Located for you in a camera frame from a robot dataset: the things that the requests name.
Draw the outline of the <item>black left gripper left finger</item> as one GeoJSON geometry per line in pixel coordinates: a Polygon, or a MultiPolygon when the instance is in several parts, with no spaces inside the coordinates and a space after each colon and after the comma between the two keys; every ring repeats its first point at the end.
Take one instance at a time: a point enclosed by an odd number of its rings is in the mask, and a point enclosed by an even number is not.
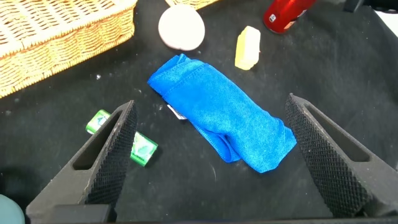
{"type": "Polygon", "coordinates": [[[109,223],[137,128],[134,101],[119,106],[27,206],[31,223],[109,223]]]}

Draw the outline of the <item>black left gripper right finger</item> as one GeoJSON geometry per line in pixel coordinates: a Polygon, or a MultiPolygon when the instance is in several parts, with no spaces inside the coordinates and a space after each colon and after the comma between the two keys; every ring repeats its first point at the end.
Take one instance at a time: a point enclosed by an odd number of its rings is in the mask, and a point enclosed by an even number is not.
{"type": "Polygon", "coordinates": [[[290,94],[287,121],[335,217],[397,215],[397,171],[309,101],[290,94]]]}

